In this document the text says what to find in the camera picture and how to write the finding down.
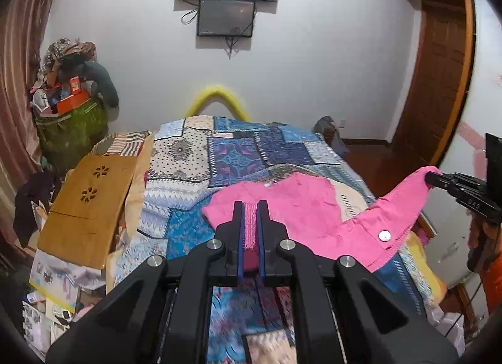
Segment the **right hand orange sleeve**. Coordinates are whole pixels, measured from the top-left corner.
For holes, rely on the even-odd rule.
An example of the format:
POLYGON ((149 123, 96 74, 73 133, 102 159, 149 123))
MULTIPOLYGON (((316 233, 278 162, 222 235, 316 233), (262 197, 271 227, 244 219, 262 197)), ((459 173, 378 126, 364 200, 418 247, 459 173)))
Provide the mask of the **right hand orange sleeve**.
POLYGON ((487 238, 484 253, 486 260, 483 262, 483 269, 478 273, 483 281, 489 269, 501 255, 501 226, 488 222, 480 214, 468 210, 466 214, 471 218, 468 248, 473 251, 480 248, 482 234, 487 238))

